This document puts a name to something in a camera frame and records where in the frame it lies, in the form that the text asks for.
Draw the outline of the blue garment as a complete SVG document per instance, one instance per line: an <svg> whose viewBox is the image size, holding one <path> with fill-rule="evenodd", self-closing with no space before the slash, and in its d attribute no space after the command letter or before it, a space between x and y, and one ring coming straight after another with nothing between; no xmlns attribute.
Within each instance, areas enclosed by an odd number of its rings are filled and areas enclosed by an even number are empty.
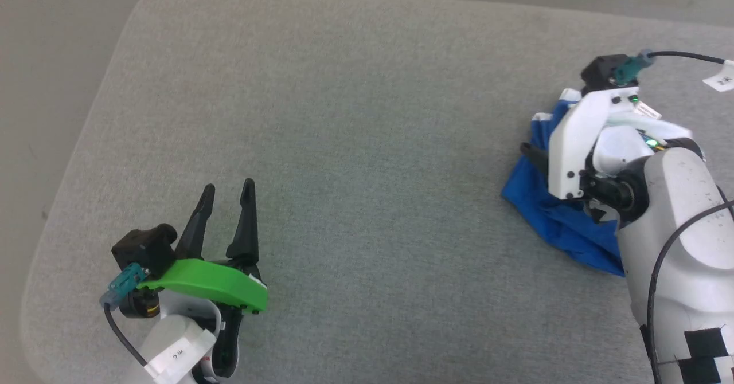
<svg viewBox="0 0 734 384"><path fill-rule="evenodd" d="M502 196L549 245L579 264L625 277L616 240L618 216L604 211L596 222L582 201L566 203L548 193L546 177L521 155Z"/></svg>

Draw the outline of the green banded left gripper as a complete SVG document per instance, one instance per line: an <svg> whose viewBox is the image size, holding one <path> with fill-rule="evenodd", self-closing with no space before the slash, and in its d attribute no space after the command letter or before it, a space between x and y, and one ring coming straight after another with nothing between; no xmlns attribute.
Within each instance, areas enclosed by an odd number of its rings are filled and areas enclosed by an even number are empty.
<svg viewBox="0 0 734 384"><path fill-rule="evenodd" d="M216 189L206 185L178 240L178 259L158 280L139 290L155 293L158 321L140 353L153 381L227 381L239 367L240 327L245 314L263 312L268 288L256 274L202 261L206 224ZM241 214L226 257L244 266L259 263L255 181L244 181Z"/></svg>

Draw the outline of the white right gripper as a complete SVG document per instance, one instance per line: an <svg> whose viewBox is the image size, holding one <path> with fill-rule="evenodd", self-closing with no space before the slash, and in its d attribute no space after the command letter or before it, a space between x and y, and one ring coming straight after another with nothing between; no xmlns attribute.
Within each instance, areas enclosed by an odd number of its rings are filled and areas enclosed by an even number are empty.
<svg viewBox="0 0 734 384"><path fill-rule="evenodd" d="M637 99L638 87L588 92L572 104L549 139L549 154L521 143L521 154L541 174L559 199L581 198L580 173L591 162L590 175L614 176L636 159L653 155L653 144L690 138L689 129L662 120Z"/></svg>

